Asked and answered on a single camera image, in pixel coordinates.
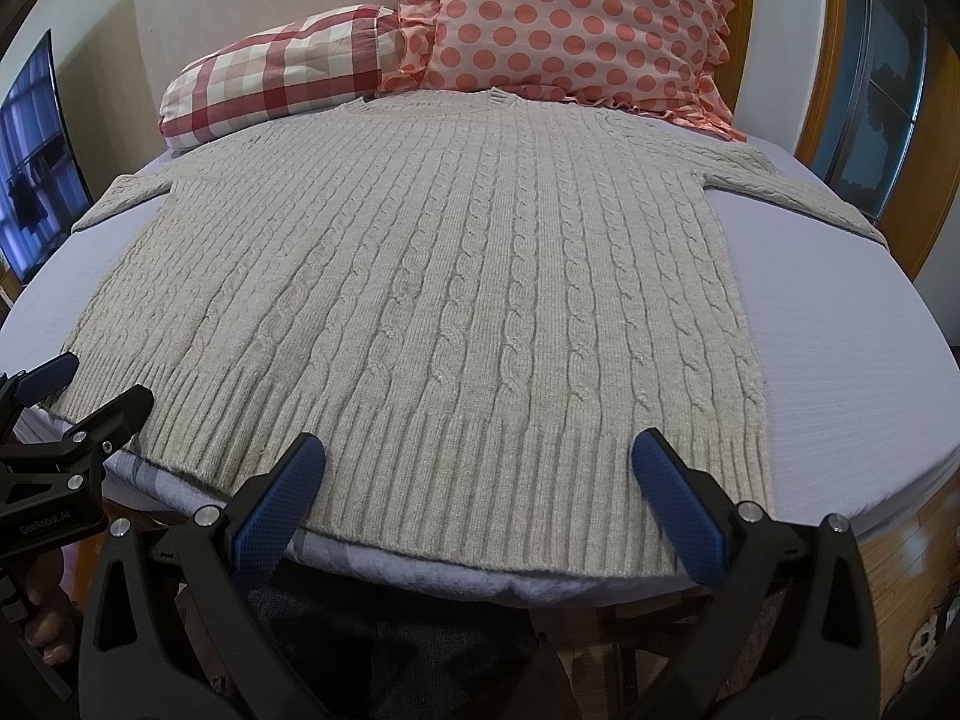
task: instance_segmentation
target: cable knit sweater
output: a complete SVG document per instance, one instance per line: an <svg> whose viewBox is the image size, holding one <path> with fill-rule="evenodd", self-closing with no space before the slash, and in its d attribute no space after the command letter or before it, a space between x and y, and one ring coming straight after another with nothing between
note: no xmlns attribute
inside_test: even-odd
<svg viewBox="0 0 960 720"><path fill-rule="evenodd" d="M704 187L882 241L758 151L617 111L416 92L282 119L122 176L169 191L65 348L53 410L133 383L137 451L231 493L301 431L308 526L501 570L676 570L628 465L656 425L772 508L763 381Z"/></svg>

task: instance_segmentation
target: window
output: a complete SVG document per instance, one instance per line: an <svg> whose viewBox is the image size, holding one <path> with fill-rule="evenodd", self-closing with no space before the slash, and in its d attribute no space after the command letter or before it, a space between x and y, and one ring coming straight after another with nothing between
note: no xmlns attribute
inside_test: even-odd
<svg viewBox="0 0 960 720"><path fill-rule="evenodd" d="M927 40L923 0L848 0L840 73L813 172L874 223L910 146Z"/></svg>

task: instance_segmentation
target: dark trousers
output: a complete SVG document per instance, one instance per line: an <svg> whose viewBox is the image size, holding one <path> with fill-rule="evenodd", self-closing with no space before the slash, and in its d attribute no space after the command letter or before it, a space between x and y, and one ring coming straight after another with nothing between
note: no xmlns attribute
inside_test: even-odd
<svg viewBox="0 0 960 720"><path fill-rule="evenodd" d="M538 649L525 610L444 601L282 560L248 603L334 714L443 720L520 675Z"/></svg>

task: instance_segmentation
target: pink polka dot pillow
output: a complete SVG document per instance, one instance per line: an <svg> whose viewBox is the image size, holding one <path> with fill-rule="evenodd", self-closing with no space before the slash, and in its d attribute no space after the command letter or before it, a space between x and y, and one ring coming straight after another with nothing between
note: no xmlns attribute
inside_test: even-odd
<svg viewBox="0 0 960 720"><path fill-rule="evenodd" d="M501 87L742 136L713 83L734 0L400 0L383 92Z"/></svg>

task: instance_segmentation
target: tv screen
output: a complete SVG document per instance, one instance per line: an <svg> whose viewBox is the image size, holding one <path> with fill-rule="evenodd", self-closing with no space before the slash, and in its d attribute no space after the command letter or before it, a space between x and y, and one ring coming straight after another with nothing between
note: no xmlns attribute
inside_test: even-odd
<svg viewBox="0 0 960 720"><path fill-rule="evenodd" d="M48 31L0 106L0 248L21 284L89 207L56 95Z"/></svg>

